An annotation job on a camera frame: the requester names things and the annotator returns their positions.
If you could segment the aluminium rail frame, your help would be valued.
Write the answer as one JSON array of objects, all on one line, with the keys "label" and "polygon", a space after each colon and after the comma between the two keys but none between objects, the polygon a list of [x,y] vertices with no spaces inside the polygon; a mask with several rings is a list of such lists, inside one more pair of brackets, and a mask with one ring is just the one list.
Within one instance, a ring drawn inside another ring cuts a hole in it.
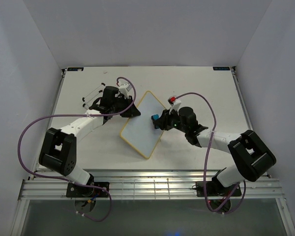
[{"label": "aluminium rail frame", "polygon": [[[113,209],[104,225],[133,224],[139,234],[139,220],[133,213],[121,216],[122,209],[150,215],[149,229],[160,233],[165,224],[153,215],[164,205],[166,215],[186,211],[178,235],[295,236],[295,227],[278,179],[264,174],[257,182],[242,184],[244,197],[233,197],[241,208],[233,215],[210,213],[204,198],[197,196],[194,183],[203,177],[201,170],[93,170],[101,181],[110,184]],[[62,180],[30,177],[23,181],[13,222],[13,236],[63,235],[81,214],[69,210],[72,198],[65,197]]]}]

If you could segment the yellow framed whiteboard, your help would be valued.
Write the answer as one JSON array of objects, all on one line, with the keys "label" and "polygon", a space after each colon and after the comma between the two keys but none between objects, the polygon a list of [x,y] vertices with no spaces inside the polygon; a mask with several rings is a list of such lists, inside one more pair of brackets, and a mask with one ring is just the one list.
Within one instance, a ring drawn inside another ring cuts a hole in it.
[{"label": "yellow framed whiteboard", "polygon": [[141,115],[129,118],[119,135],[143,158],[149,159],[163,134],[162,130],[154,128],[151,117],[160,116],[165,106],[148,90],[140,100],[137,109]]}]

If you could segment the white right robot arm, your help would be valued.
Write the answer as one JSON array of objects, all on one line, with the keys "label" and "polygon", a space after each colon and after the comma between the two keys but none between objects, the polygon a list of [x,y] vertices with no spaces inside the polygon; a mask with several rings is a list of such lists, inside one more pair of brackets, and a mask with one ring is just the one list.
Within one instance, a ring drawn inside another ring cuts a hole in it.
[{"label": "white right robot arm", "polygon": [[193,146],[231,155],[234,165],[219,170],[206,184],[200,184],[201,191],[209,196],[224,195],[244,180],[255,182],[276,164],[274,154],[255,131],[246,130],[241,134],[212,131],[198,123],[190,107],[163,110],[160,116],[152,115],[151,120],[155,129],[181,131]]}]

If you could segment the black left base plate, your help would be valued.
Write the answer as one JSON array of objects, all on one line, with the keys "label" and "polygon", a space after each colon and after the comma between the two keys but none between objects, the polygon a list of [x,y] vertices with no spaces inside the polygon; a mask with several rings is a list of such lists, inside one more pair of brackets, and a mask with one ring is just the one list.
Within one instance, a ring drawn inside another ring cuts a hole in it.
[{"label": "black left base plate", "polygon": [[92,198],[96,195],[99,198],[106,198],[109,196],[104,190],[98,189],[103,188],[109,192],[109,182],[95,182],[94,185],[97,186],[97,188],[82,187],[73,183],[68,183],[65,196],[67,198]]}]

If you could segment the blue whiteboard eraser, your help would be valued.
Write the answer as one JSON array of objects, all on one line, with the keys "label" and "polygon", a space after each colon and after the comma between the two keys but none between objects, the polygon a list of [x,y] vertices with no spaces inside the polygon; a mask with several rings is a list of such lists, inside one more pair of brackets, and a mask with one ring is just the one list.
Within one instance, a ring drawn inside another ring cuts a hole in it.
[{"label": "blue whiteboard eraser", "polygon": [[154,114],[154,115],[151,116],[151,120],[153,122],[156,121],[156,120],[158,120],[158,119],[159,119],[159,115],[158,114]]}]

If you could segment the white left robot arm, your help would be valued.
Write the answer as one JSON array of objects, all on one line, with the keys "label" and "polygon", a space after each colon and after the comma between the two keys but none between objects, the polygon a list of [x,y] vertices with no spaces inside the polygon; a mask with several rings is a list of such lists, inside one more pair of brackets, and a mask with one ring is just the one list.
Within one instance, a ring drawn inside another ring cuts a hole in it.
[{"label": "white left robot arm", "polygon": [[106,86],[102,96],[95,99],[81,118],[60,128],[47,130],[39,155],[39,164],[78,184],[83,196],[94,192],[94,177],[77,164],[77,144],[113,116],[133,118],[141,115],[129,95],[132,86]]}]

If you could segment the blue label right corner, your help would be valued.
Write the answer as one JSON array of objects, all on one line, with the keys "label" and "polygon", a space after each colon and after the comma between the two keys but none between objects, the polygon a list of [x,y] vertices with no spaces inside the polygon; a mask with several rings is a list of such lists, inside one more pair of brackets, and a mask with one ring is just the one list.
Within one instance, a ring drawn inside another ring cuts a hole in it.
[{"label": "blue label right corner", "polygon": [[230,71],[231,69],[227,66],[214,66],[214,71]]}]

